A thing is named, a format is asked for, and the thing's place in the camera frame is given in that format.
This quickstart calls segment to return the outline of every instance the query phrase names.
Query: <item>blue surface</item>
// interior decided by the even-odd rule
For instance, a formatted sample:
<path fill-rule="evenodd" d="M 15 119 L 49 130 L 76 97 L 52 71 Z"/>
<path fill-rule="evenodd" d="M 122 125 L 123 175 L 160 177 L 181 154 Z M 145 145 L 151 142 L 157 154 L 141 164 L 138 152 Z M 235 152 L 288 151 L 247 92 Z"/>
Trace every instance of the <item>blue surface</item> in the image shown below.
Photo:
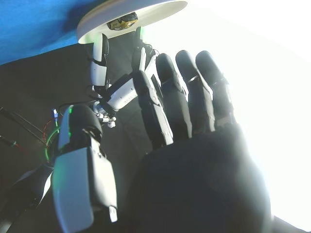
<path fill-rule="evenodd" d="M 0 65 L 76 44 L 79 21 L 104 1 L 1 1 Z"/>

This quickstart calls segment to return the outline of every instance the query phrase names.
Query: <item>bright white light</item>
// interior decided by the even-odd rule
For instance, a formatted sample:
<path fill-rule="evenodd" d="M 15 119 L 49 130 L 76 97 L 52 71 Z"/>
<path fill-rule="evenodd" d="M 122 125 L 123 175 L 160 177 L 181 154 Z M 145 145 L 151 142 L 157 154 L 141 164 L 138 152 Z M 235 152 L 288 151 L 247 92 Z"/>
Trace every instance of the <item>bright white light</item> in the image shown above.
<path fill-rule="evenodd" d="M 231 84 L 235 114 L 270 192 L 272 212 L 311 231 L 310 1 L 193 0 L 146 27 L 171 56 L 208 50 Z"/>

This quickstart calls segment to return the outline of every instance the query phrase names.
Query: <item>black finger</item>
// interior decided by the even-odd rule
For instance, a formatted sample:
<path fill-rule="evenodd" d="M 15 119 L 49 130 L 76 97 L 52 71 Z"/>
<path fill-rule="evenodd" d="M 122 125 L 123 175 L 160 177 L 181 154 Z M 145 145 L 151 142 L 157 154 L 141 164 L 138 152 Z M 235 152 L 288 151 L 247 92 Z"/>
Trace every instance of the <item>black finger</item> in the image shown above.
<path fill-rule="evenodd" d="M 216 127 L 234 123 L 233 106 L 228 81 L 217 67 L 209 52 L 202 51 L 196 56 L 196 64 L 205 81 L 213 90 L 213 106 Z"/>
<path fill-rule="evenodd" d="M 159 55 L 156 69 L 161 80 L 164 110 L 174 141 L 191 138 L 192 124 L 188 103 L 171 58 L 164 53 Z"/>
<path fill-rule="evenodd" d="M 189 91 L 188 106 L 192 122 L 192 134 L 215 131 L 210 87 L 202 78 L 187 51 L 182 50 L 176 55 L 176 63 Z"/>
<path fill-rule="evenodd" d="M 173 135 L 155 89 L 142 71 L 131 73 L 146 132 L 156 150 L 173 143 Z"/>

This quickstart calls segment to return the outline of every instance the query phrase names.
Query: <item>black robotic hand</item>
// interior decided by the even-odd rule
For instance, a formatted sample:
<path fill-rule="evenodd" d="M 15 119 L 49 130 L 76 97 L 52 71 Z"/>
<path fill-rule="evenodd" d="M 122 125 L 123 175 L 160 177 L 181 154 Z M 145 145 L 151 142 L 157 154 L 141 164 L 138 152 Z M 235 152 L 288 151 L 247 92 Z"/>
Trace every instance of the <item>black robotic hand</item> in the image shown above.
<path fill-rule="evenodd" d="M 188 102 L 169 56 L 156 61 L 163 104 L 143 72 L 132 74 L 154 151 L 129 191 L 122 232 L 270 232 L 269 195 L 234 120 L 226 79 L 206 51 L 196 64 L 180 51 L 176 62 Z"/>

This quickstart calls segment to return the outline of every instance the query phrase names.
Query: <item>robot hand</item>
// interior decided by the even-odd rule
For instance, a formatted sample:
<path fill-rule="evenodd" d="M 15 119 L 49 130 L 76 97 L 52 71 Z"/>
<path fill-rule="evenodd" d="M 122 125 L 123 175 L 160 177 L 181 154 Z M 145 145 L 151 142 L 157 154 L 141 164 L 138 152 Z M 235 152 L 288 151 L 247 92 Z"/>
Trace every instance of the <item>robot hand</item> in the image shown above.
<path fill-rule="evenodd" d="M 130 188 L 121 232 L 270 232 L 269 195 L 234 120 L 227 81 L 206 51 L 196 65 L 186 51 L 176 62 L 188 102 L 170 58 L 156 61 L 167 121 L 143 72 L 131 74 L 155 151 Z"/>

